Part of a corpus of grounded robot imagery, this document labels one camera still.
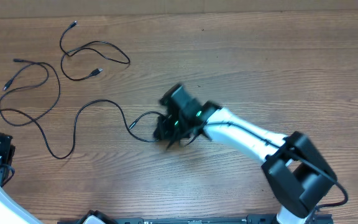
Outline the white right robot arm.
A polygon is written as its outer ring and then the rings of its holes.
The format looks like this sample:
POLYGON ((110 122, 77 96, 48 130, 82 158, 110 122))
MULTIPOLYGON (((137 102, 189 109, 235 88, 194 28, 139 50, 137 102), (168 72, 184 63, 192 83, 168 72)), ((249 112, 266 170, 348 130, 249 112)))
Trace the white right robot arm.
POLYGON ((196 99, 176 103, 160 100, 167 109, 159 118, 154 135, 170 144, 200 134, 214 142, 234 147, 255 160, 281 209, 275 223, 309 223, 319 201, 337 177, 309 137, 295 131, 287 136, 240 119, 212 101, 201 105, 196 99))

